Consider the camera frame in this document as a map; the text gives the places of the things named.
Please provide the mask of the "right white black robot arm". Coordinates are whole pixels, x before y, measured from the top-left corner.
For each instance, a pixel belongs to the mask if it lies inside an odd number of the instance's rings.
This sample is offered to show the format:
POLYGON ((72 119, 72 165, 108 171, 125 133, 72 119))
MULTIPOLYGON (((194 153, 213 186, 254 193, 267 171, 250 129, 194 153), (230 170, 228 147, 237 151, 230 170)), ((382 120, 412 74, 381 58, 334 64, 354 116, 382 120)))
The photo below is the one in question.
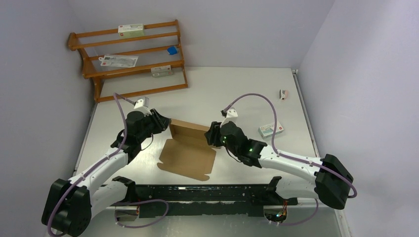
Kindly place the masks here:
POLYGON ((271 204, 290 198, 313 198, 330 208, 343 210, 347 200, 355 197, 350 194, 353 176, 334 155, 317 158, 274 150, 265 142, 248 138, 231 121, 226 124, 212 122, 204 136, 208 145, 224 147, 244 165, 296 176, 274 182, 275 186, 266 192, 271 204))

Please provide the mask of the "brown cardboard box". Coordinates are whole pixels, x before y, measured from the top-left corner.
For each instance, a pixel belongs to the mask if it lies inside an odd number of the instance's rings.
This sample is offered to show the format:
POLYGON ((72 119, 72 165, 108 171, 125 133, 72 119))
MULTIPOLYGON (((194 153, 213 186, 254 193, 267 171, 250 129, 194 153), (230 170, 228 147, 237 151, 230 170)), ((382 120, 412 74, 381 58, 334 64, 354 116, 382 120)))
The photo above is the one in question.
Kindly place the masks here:
POLYGON ((207 143, 207 126, 172 119, 171 138, 167 139, 159 157, 160 170, 198 181, 208 181, 216 151, 207 143))

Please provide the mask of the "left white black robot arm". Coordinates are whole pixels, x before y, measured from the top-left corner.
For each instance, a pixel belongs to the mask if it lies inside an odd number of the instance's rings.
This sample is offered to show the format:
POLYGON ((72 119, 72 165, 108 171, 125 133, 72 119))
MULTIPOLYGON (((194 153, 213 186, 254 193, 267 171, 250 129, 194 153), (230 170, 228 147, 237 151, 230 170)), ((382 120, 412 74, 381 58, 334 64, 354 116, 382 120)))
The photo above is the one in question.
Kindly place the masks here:
POLYGON ((141 111, 128 113, 123 130, 96 163, 68 180, 57 179, 51 185, 41 222, 50 231, 57 230, 59 237, 78 237, 91 219, 107 207, 138 201, 136 183, 114 174, 137 157, 144 140, 162 133, 170 124, 171 119, 155 109, 147 115, 141 111))

